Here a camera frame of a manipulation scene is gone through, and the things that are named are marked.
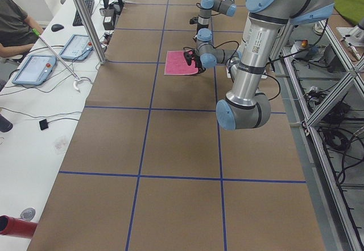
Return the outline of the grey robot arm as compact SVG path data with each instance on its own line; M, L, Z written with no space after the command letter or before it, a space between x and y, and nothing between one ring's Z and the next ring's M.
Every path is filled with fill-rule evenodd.
M245 32L249 20L245 0L200 0L196 3L198 14L189 20L189 24L196 25L196 32L204 28L212 28L216 23L223 24L221 19L214 17L227 17L233 20L237 30Z
M226 130L253 129L269 119L271 107L259 91L278 31L287 23L314 23L331 16L334 0L245 0L249 11L249 30L245 42L235 50L216 49L208 28L211 12L232 17L235 0L201 0L198 16L196 50L203 69L225 64L231 70L233 87L216 106L219 125Z

